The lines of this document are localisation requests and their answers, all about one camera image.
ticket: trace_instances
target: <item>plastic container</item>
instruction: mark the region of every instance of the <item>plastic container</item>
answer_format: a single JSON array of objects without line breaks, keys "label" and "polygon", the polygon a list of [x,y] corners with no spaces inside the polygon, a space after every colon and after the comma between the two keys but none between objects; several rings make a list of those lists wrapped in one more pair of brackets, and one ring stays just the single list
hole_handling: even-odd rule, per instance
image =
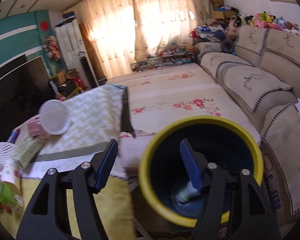
[{"label": "plastic container", "polygon": [[[260,185],[263,159],[253,137],[236,123],[215,116],[194,116],[174,122],[157,133],[142,156],[138,177],[148,204],[166,220],[193,228],[207,195],[188,203],[175,201],[189,177],[180,155],[180,142],[188,139],[194,151],[224,170],[248,169]],[[221,223],[229,220],[231,193],[226,192]]]},{"label": "plastic container", "polygon": [[49,100],[39,109],[40,124],[49,134],[59,135],[69,128],[71,119],[66,105],[59,100]]}]

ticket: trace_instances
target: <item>sofa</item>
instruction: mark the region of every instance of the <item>sofa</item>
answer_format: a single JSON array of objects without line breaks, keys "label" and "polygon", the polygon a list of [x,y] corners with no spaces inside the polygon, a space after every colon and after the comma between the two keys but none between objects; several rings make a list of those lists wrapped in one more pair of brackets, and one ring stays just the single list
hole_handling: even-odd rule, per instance
[{"label": "sofa", "polygon": [[282,235],[298,231],[300,218],[300,37],[241,26],[236,56],[196,44],[199,65],[250,118],[261,135],[268,189]]}]

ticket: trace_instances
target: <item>television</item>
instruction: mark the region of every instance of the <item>television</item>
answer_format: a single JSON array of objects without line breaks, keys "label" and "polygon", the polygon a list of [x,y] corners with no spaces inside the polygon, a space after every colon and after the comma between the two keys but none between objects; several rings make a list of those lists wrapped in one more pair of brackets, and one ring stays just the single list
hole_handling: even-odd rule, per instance
[{"label": "television", "polygon": [[42,56],[2,74],[0,142],[5,142],[14,128],[38,114],[40,106],[47,100],[55,99],[55,94]]}]

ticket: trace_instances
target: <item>red circle decoration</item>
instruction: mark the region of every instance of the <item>red circle decoration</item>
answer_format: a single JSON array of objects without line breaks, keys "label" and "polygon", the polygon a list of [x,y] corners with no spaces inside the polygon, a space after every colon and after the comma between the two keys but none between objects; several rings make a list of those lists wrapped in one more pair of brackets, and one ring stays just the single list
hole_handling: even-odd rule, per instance
[{"label": "red circle decoration", "polygon": [[46,32],[49,29],[49,23],[47,21],[40,22],[40,29]]}]

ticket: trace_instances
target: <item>bed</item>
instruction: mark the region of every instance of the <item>bed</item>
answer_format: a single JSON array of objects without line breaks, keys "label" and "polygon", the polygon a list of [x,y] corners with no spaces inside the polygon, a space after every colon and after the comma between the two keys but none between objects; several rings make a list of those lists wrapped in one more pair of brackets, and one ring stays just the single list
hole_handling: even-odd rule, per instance
[{"label": "bed", "polygon": [[195,63],[147,70],[110,79],[129,89],[136,138],[121,133],[119,151],[130,177],[137,175],[143,150],[170,123],[195,115],[221,116],[244,127],[260,144],[249,118],[212,77]]}]

